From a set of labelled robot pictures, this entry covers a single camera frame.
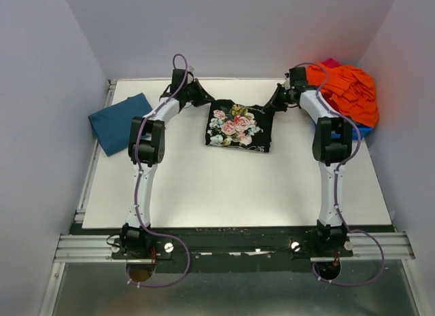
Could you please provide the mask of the black t-shirt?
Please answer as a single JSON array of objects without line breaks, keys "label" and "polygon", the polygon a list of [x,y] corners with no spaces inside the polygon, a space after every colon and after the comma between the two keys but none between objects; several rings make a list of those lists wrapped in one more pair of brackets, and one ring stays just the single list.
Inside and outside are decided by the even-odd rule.
[{"label": "black t-shirt", "polygon": [[245,106],[231,100],[210,104],[205,144],[254,152],[270,152],[275,112],[259,105]]}]

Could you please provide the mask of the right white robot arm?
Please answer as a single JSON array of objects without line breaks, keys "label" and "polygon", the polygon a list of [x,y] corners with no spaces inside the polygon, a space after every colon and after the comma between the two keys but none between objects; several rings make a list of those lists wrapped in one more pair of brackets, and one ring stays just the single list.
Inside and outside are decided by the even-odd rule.
[{"label": "right white robot arm", "polygon": [[321,177],[321,207],[317,220],[319,235],[313,238],[313,249],[321,256],[328,256],[337,248],[333,235],[346,236],[350,232],[343,217],[343,173],[345,165],[357,154],[361,135],[356,124],[325,100],[321,88],[329,75],[325,67],[318,65],[324,73],[319,85],[310,85],[308,67],[313,63],[301,63],[291,68],[285,81],[277,87],[265,105],[271,111],[286,111],[290,107],[304,110],[315,123],[312,154],[318,162]]}]

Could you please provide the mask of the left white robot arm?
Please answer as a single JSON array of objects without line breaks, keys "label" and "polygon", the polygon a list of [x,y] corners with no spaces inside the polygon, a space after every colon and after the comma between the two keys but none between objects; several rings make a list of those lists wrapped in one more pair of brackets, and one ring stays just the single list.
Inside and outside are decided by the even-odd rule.
[{"label": "left white robot arm", "polygon": [[144,116],[132,119],[128,156],[133,163],[134,188],[120,244],[136,258],[146,257],[151,248],[150,200],[158,164],[164,158],[166,126],[186,104],[199,107],[213,100],[194,77],[192,67],[174,68],[171,83],[157,106]]}]

